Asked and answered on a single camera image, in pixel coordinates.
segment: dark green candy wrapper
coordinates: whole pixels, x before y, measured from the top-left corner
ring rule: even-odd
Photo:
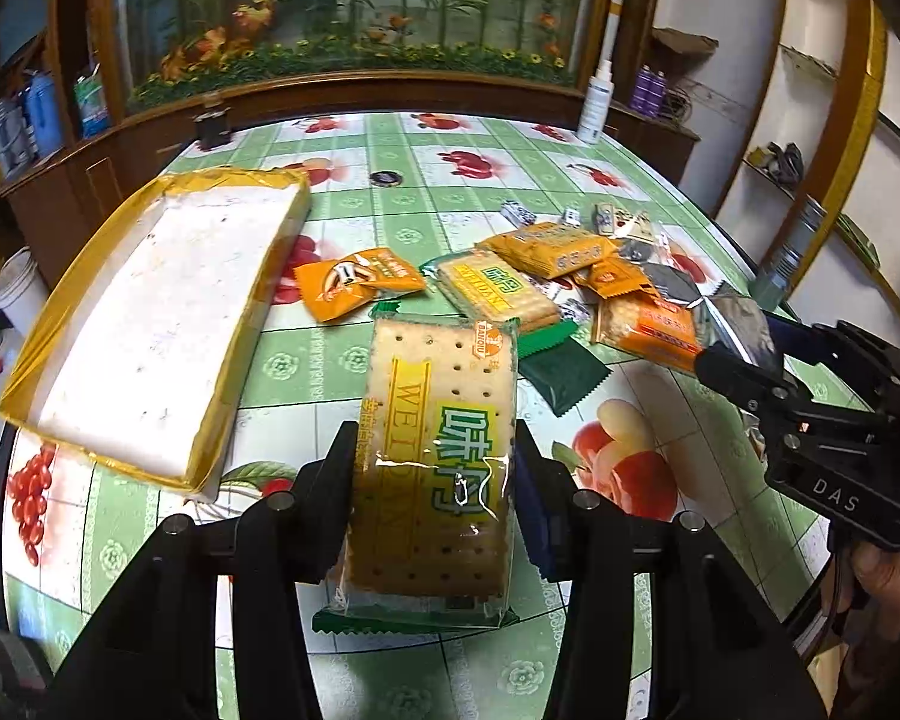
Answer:
[[[573,338],[524,357],[518,370],[557,416],[565,415],[610,376],[610,369]]]

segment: white wall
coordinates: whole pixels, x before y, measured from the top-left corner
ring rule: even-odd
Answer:
[[[839,64],[845,34],[845,0],[787,0],[780,41],[831,66]],[[796,143],[804,166],[817,151],[835,82],[809,73],[780,50],[749,146]],[[720,210],[718,222],[746,253],[760,261],[792,200],[745,165]]]
[[[701,136],[680,189],[703,209],[712,208],[758,99],[763,71],[775,44],[778,0],[663,0],[656,26],[707,35],[716,53],[690,74],[693,114],[686,126]]]
[[[880,110],[900,127],[900,42],[888,35]],[[881,272],[900,295],[900,142],[877,124],[844,211],[876,245]],[[797,286],[791,305],[804,322],[846,319],[900,345],[900,322],[835,235]]]

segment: yellow tape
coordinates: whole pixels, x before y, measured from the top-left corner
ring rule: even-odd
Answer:
[[[104,268],[113,264],[110,255],[120,247],[137,220],[167,194],[187,194],[215,187],[270,187],[286,189],[299,184],[301,190],[290,206],[274,242],[254,281],[253,290],[241,312],[238,330],[230,339],[220,373],[214,384],[214,394],[194,437],[187,470],[182,477],[163,477],[147,473],[118,458],[101,455],[88,447],[41,432],[38,392],[48,370],[50,357],[63,341],[74,314],[87,300],[90,288]],[[290,247],[310,210],[310,183],[304,170],[243,170],[240,167],[213,167],[180,175],[162,175],[135,191],[101,225],[70,264],[63,279],[53,290],[43,307],[34,328],[26,337],[16,365],[0,397],[0,416],[39,436],[44,442],[56,443],[82,452],[87,459],[120,471],[135,479],[152,482],[172,490],[193,493],[210,478],[217,461],[223,456],[230,428],[240,402],[242,384],[250,366],[260,329],[269,311],[269,296],[279,278]]]

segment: bucket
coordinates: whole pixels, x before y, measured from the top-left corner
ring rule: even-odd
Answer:
[[[23,247],[0,269],[0,310],[20,335],[29,333],[48,296],[29,247]]]

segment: screw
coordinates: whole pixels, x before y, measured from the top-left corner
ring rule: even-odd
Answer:
[[[186,514],[171,514],[163,521],[163,524],[160,527],[163,528],[163,532],[168,533],[169,536],[176,536],[178,533],[183,533],[193,524],[194,522],[192,519],[187,517]]]
[[[274,510],[274,512],[285,512],[296,503],[296,498],[290,490],[277,490],[266,497],[266,504]]]
[[[596,509],[600,506],[600,493],[594,493],[593,490],[577,490],[573,494],[573,504],[581,509]]]
[[[706,525],[706,519],[703,519],[696,512],[680,512],[680,516],[677,519],[679,519],[680,525],[687,528],[691,533],[703,530],[703,526]]]

